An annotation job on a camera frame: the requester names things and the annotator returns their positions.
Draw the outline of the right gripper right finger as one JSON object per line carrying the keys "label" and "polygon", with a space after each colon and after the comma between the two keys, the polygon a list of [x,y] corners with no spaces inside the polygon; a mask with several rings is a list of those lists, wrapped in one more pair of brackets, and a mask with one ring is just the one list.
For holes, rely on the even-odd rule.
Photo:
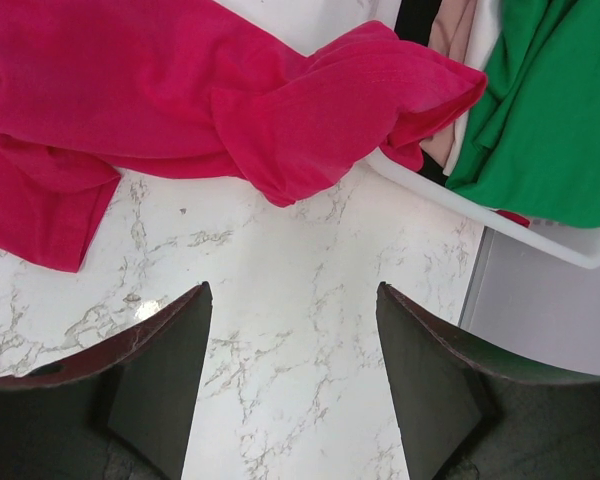
{"label": "right gripper right finger", "polygon": [[514,354],[389,284],[376,319],[413,479],[600,479],[600,376]]}

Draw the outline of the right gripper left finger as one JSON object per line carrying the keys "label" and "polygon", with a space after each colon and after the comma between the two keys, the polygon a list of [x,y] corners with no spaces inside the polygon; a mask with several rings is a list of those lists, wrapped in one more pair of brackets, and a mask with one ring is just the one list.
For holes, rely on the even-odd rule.
{"label": "right gripper left finger", "polygon": [[179,479],[209,338],[202,283],[86,350],[0,377],[0,479]]}

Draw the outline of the pink red t shirt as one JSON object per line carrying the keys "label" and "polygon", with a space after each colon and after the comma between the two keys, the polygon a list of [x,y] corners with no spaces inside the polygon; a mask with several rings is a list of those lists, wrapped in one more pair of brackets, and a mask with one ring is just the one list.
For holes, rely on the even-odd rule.
{"label": "pink red t shirt", "polygon": [[418,170],[486,84],[378,21],[305,56],[214,1],[0,1],[0,249],[79,270],[124,169],[279,207],[376,149]]}

